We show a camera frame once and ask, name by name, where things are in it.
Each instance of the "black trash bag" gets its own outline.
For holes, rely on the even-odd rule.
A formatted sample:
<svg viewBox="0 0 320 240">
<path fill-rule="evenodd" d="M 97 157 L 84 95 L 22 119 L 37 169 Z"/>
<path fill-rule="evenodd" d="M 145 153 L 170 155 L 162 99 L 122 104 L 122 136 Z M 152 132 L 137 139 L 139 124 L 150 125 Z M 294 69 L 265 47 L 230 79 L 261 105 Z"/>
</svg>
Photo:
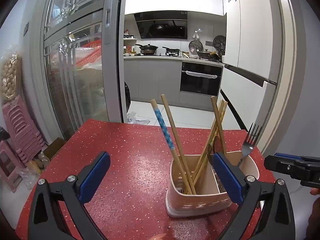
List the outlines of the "black trash bag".
<svg viewBox="0 0 320 240">
<path fill-rule="evenodd" d="M 9 133 L 0 126 L 0 141 L 4 141 L 10 138 Z"/>
<path fill-rule="evenodd" d="M 127 113 L 131 104 L 130 90 L 126 82 L 124 83 L 125 104 L 127 105 Z"/>
</svg>

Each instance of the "chopstick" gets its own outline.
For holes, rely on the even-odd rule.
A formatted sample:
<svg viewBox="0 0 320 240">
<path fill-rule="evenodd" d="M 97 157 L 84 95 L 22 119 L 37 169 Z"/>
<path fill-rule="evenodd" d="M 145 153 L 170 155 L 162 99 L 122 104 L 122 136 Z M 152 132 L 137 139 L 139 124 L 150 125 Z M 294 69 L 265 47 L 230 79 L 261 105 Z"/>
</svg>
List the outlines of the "chopstick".
<svg viewBox="0 0 320 240">
<path fill-rule="evenodd" d="M 181 165 L 181 162 L 180 162 L 180 159 L 178 157 L 178 154 L 176 152 L 176 149 L 174 148 L 174 145 L 173 145 L 173 142 L 171 140 L 171 137 L 170 137 L 170 134 L 168 132 L 168 129 L 167 127 L 165 126 L 164 124 L 164 121 L 163 121 L 163 118 L 162 118 L 162 115 L 161 115 L 161 112 L 158 108 L 158 105 L 157 105 L 157 102 L 155 99 L 152 99 L 150 100 L 150 103 L 152 105 L 152 108 L 153 108 L 153 111 L 155 112 L 156 114 L 156 117 L 158 119 L 158 122 L 159 122 L 159 125 L 160 125 L 160 128 L 162 130 L 162 133 L 164 135 L 164 138 L 165 140 L 167 141 L 167 144 L 169 146 L 169 149 L 171 151 L 171 154 L 172 154 L 172 157 L 174 159 L 174 161 L 176 162 L 176 164 L 178 165 L 178 168 L 180 170 L 180 174 L 182 176 L 182 179 L 183 179 L 183 182 L 186 186 L 186 189 L 187 191 L 189 192 L 189 194 L 192 194 L 192 190 L 190 188 L 190 185 L 189 185 L 189 182 L 188 182 L 188 179 L 187 179 L 187 176 L 185 175 L 185 170 L 183 169 L 183 166 Z"/>
<path fill-rule="evenodd" d="M 226 113 L 226 109 L 227 109 L 227 105 L 228 105 L 228 102 L 227 101 L 224 101 L 224 104 L 222 104 L 223 108 L 221 109 L 221 107 L 219 107 L 219 113 L 220 113 L 220 120 L 221 120 L 221 123 L 223 121 L 223 118 L 224 118 L 224 114 Z M 204 158 L 204 161 L 203 163 L 201 164 L 201 167 L 195 177 L 195 179 L 193 180 L 193 184 L 195 185 L 198 181 L 198 179 L 200 178 L 201 174 L 202 174 L 202 171 L 204 170 L 204 168 L 207 166 L 207 163 L 208 163 L 208 158 L 207 158 L 207 155 L 205 155 L 205 158 Z"/>
<path fill-rule="evenodd" d="M 223 106 L 224 106 L 224 100 L 221 100 L 220 103 L 219 103 L 219 109 L 221 109 L 221 111 L 222 111 L 222 109 L 223 109 Z M 199 169 L 200 169 L 200 167 L 201 167 L 201 165 L 202 165 L 202 163 L 203 163 L 203 161 L 204 161 L 204 158 L 205 158 L 206 155 L 207 155 L 207 150 L 208 150 L 208 149 L 207 149 L 207 145 L 208 145 L 208 143 L 211 143 L 211 142 L 212 142 L 212 140 L 213 140 L 213 138 L 214 138 L 214 133 L 215 133 L 216 129 L 217 129 L 217 122 L 216 122 L 216 119 L 214 119 L 214 121 L 213 121 L 213 123 L 212 123 L 212 126 L 211 126 L 211 130 L 210 130 L 208 139 L 207 139 L 207 141 L 206 141 L 206 143 L 205 143 L 205 145 L 204 145 L 204 148 L 203 148 L 203 150 L 202 150 L 202 153 L 201 153 L 200 158 L 199 158 L 199 160 L 198 160 L 198 163 L 197 163 L 197 165 L 196 165 L 195 171 L 194 171 L 194 173 L 193 173 L 193 175 L 192 175 L 193 184 L 195 184 L 195 183 L 194 183 L 194 179 L 195 179 L 197 173 L 199 172 Z"/>
<path fill-rule="evenodd" d="M 221 119 L 221 125 L 222 125 L 222 121 L 223 121 L 223 118 L 224 118 L 224 114 L 226 113 L 226 109 L 227 109 L 227 105 L 228 105 L 228 102 L 227 101 L 224 101 L 224 106 L 223 106 L 223 110 L 222 110 L 222 113 L 220 115 L 220 119 Z M 213 140 L 214 138 L 218 135 L 218 130 L 215 131 L 214 133 L 214 136 L 213 136 L 213 139 L 211 141 L 211 146 L 213 146 Z"/>
<path fill-rule="evenodd" d="M 223 151 L 223 154 L 226 155 L 227 154 L 226 141 L 224 140 L 223 129 L 222 129 L 222 124 L 221 124 L 221 119 L 220 119 L 220 113 L 219 113 L 219 110 L 217 107 L 217 97 L 212 96 L 210 99 L 211 99 L 214 115 L 216 116 L 218 132 L 220 135 L 219 137 L 220 137 L 220 141 L 222 144 L 222 151 Z"/>
<path fill-rule="evenodd" d="M 174 139 L 176 140 L 176 143 L 177 143 L 177 147 L 178 147 L 178 150 L 179 150 L 179 153 L 180 153 L 180 156 L 181 156 L 181 160 L 182 160 L 182 166 L 183 166 L 184 170 L 186 171 L 187 179 L 188 179 L 189 185 L 191 187 L 191 191 L 192 191 L 192 193 L 194 195 L 196 195 L 195 186 L 193 185 L 193 182 L 192 182 L 191 174 L 190 174 L 190 171 L 189 171 L 189 168 L 188 168 L 188 163 L 187 163 L 186 157 L 184 155 L 182 144 L 181 144 L 181 141 L 180 141 L 180 138 L 178 136 L 178 132 L 177 132 L 176 126 L 175 126 L 173 118 L 172 118 L 172 114 L 171 114 L 171 111 L 170 111 L 170 108 L 169 108 L 169 104 L 168 104 L 167 98 L 165 97 L 164 94 L 162 94 L 161 95 L 161 99 L 162 99 L 162 102 L 164 104 L 164 109 L 165 109 L 165 111 L 167 113 L 167 116 L 168 116 L 168 119 L 169 119 L 169 122 L 170 122 L 170 125 L 171 125 L 171 128 L 172 128 Z"/>
</svg>

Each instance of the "utensil holder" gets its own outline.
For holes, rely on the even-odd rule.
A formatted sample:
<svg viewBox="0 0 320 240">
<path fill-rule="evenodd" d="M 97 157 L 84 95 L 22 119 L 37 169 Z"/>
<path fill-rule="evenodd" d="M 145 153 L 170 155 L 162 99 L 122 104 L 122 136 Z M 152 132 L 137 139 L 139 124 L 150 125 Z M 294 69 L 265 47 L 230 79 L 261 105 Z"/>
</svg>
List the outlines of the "utensil holder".
<svg viewBox="0 0 320 240">
<path fill-rule="evenodd" d="M 185 155 L 188 167 L 193 174 L 200 155 Z M 237 165 L 242 156 L 241 151 L 227 152 L 226 157 L 231 164 Z M 259 170 L 253 159 L 248 156 L 239 167 L 247 175 L 259 178 Z M 197 195 L 185 195 L 177 189 L 183 188 L 183 181 L 174 160 L 170 166 L 169 188 L 166 193 L 165 207 L 171 217 L 191 217 L 210 214 L 226 209 L 231 205 L 231 200 L 223 187 L 219 187 L 220 180 L 208 163 L 202 176 L 195 185 Z"/>
</svg>

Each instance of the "speckled red surface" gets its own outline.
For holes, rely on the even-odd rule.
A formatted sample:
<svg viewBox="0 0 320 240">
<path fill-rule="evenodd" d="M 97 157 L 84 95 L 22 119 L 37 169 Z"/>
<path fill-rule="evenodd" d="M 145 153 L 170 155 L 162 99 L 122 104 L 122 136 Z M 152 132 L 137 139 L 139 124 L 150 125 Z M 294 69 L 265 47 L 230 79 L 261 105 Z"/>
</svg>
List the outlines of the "speckled red surface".
<svg viewBox="0 0 320 240">
<path fill-rule="evenodd" d="M 178 128 L 178 133 L 185 154 L 200 154 L 209 130 Z M 224 134 L 227 151 L 241 149 L 244 130 L 225 130 Z M 85 207 L 109 240 L 147 240 L 161 233 L 167 234 L 164 240 L 216 239 L 237 209 L 237 205 L 232 204 L 211 215 L 187 219 L 168 217 L 164 200 L 172 157 L 158 126 L 88 120 L 53 158 L 41 177 L 56 182 L 78 174 L 102 150 L 110 153 L 111 167 Z M 260 170 L 259 180 L 274 182 L 257 148 L 251 157 Z M 33 191 L 16 229 L 22 240 L 27 239 L 32 195 Z M 62 209 L 73 236 L 81 239 L 65 206 Z M 242 239 L 250 237 L 259 215 L 260 210 L 256 210 Z"/>
</svg>

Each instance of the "metal screw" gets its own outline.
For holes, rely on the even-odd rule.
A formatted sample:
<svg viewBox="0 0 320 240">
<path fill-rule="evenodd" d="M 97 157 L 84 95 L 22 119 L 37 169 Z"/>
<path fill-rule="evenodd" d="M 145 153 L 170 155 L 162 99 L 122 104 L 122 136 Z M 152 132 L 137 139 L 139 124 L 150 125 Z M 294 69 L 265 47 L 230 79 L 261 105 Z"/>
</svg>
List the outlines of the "metal screw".
<svg viewBox="0 0 320 240">
<path fill-rule="evenodd" d="M 75 179 L 76 179 L 76 176 L 75 176 L 75 175 L 70 175 L 70 176 L 67 178 L 67 181 L 73 182 Z"/>
<path fill-rule="evenodd" d="M 44 184 L 45 183 L 45 179 L 40 179 L 39 181 L 38 181 L 38 184 L 39 185 L 42 185 L 42 184 Z"/>
<path fill-rule="evenodd" d="M 284 180 L 283 179 L 278 179 L 278 184 L 281 185 L 281 186 L 284 185 Z"/>
<path fill-rule="evenodd" d="M 247 177 L 247 180 L 250 181 L 250 182 L 254 182 L 256 180 L 256 178 L 254 176 L 252 176 L 252 175 L 249 175 Z"/>
</svg>

